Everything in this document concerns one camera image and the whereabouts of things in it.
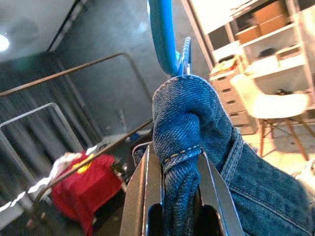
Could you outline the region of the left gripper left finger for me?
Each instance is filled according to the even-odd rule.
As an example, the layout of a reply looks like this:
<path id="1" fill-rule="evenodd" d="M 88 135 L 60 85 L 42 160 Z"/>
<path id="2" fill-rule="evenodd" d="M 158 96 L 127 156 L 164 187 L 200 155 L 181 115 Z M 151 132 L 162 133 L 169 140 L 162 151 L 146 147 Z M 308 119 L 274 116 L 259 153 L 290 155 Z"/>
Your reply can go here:
<path id="1" fill-rule="evenodd" d="M 121 236 L 163 235 L 163 188 L 162 169 L 150 143 L 127 185 Z"/>

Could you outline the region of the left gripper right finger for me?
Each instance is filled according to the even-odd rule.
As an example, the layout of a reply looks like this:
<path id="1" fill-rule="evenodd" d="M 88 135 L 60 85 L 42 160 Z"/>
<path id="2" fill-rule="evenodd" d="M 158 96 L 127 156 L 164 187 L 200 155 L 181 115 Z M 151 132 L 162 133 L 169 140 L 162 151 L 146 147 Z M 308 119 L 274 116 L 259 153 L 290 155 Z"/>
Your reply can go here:
<path id="1" fill-rule="evenodd" d="M 208 159 L 198 157 L 201 175 L 197 201 L 197 234 L 199 236 L 243 236 L 241 222 L 227 184 Z"/>

